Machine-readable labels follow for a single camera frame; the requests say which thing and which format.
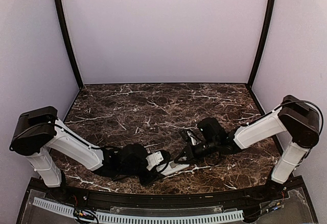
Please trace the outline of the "white remote control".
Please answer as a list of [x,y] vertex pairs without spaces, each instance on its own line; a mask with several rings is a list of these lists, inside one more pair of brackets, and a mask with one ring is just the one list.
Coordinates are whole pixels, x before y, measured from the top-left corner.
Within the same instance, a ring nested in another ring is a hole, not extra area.
[[189,164],[182,164],[182,166],[180,166],[180,167],[171,169],[170,166],[169,166],[169,164],[171,162],[173,162],[173,161],[170,161],[168,163],[168,166],[165,168],[165,170],[162,170],[162,169],[165,167],[166,164],[158,166],[156,168],[157,172],[160,172],[162,175],[164,175],[166,177],[166,176],[172,175],[174,173],[177,173],[179,171],[182,171],[182,170],[184,170],[184,169],[186,169],[186,168],[188,168],[190,166]]

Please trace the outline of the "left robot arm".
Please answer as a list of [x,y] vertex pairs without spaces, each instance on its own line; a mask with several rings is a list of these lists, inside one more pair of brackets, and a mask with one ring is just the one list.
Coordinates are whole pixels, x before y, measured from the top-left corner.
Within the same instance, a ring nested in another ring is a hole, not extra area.
[[164,150],[150,154],[138,143],[123,148],[93,145],[71,131],[52,106],[25,112],[18,119],[9,149],[25,156],[62,202],[72,198],[72,190],[63,183],[64,174],[53,162],[48,148],[74,159],[98,176],[114,181],[137,176],[143,186],[163,178],[171,158]]

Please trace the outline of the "grey battery cover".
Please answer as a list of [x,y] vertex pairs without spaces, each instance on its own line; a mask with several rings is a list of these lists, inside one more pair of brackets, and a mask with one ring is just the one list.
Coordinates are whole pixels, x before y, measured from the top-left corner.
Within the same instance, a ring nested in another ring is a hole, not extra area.
[[174,168],[177,168],[177,167],[182,166],[182,164],[176,164],[176,163],[174,163],[174,162],[171,162],[171,163],[169,164],[169,166],[170,166],[171,169],[174,169]]

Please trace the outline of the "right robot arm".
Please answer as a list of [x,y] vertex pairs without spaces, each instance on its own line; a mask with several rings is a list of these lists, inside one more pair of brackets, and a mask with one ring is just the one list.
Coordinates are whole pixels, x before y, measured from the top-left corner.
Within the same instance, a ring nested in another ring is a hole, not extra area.
[[186,146],[174,162],[192,164],[216,152],[222,155],[237,154],[268,137],[287,132],[292,139],[274,166],[270,182],[261,188],[262,198],[270,201],[280,193],[280,185],[287,181],[294,169],[317,145],[323,123],[323,113],[317,105],[287,95],[272,111],[230,132],[226,132],[213,117],[207,117],[197,124],[203,140],[191,130],[181,130],[180,135]]

